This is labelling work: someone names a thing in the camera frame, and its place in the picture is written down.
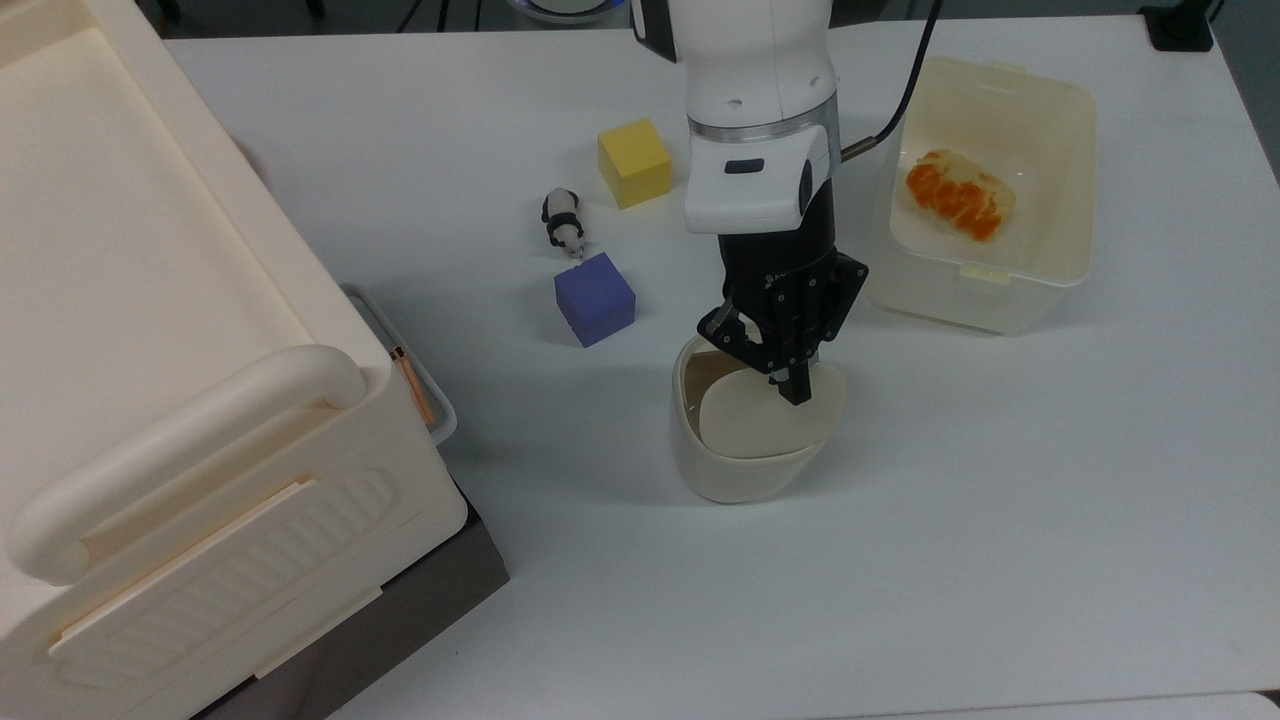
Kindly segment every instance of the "white table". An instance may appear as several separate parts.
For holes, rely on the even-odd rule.
[[[846,140],[919,23],[835,31]],[[774,501],[676,474],[671,363],[718,304],[682,184],[627,211],[595,133],[654,119],[682,177],[682,73],[626,32],[183,41],[183,68],[340,281],[458,407],[445,446],[508,587],[343,719],[777,720],[1280,687],[1280,190],[1217,50],[1137,17],[941,23],[933,53],[1089,88],[1092,277],[1028,334],[886,313],[824,350],[842,427]],[[865,255],[882,154],[837,178]],[[538,222],[563,184],[639,296],[584,350]]]

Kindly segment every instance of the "purple cube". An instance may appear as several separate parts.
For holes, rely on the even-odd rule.
[[[636,293],[604,252],[556,275],[556,304],[582,347],[636,319]]]

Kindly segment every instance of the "black cable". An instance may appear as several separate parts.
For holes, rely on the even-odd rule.
[[[399,27],[396,28],[397,33],[404,32],[404,28],[408,26],[408,20],[413,18],[413,13],[417,12],[417,6],[421,5],[421,4],[422,4],[422,0],[413,0],[413,5],[408,9],[408,14],[404,15],[404,19],[401,20]]]
[[[845,147],[840,151],[840,160],[849,161],[854,158],[867,152],[872,147],[876,147],[881,142],[884,142],[890,135],[892,135],[893,128],[897,123],[902,120],[902,115],[906,114],[906,106],[911,102],[911,94],[915,92],[915,81],[920,78],[920,67],[924,65],[924,54],[929,49],[929,37],[933,36],[933,26],[938,23],[938,15],[942,14],[942,0],[933,0],[933,6],[929,8],[929,18],[924,20],[924,32],[920,35],[920,46],[915,50],[915,63],[911,64],[911,77],[906,81],[906,90],[902,91],[902,101],[897,104],[897,110],[893,111],[893,117],[890,118],[888,124],[884,129],[872,137],[864,137],[858,142]]]

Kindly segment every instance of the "plastic container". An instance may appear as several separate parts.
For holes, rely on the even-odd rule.
[[[1016,333],[1084,281],[1097,187],[1097,110],[1087,90],[1010,65],[932,58],[890,142],[868,278],[877,305]],[[940,147],[1016,193],[991,242],[948,229],[908,191],[916,160]]]
[[[0,716],[191,717],[467,503],[134,3],[0,0]]]
[[[777,495],[822,450],[823,443],[810,445],[795,452],[742,460],[712,452],[694,429],[690,407],[696,405],[686,382],[689,361],[698,354],[723,354],[701,337],[685,345],[672,372],[672,434],[676,464],[694,492],[707,500],[723,503],[751,502]]]

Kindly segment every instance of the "storage box handle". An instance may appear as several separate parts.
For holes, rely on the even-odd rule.
[[[343,410],[365,398],[365,378],[325,345],[278,350],[246,365],[138,434],[50,484],[13,519],[13,564],[69,585],[90,564],[83,536],[282,413],[316,400]]]

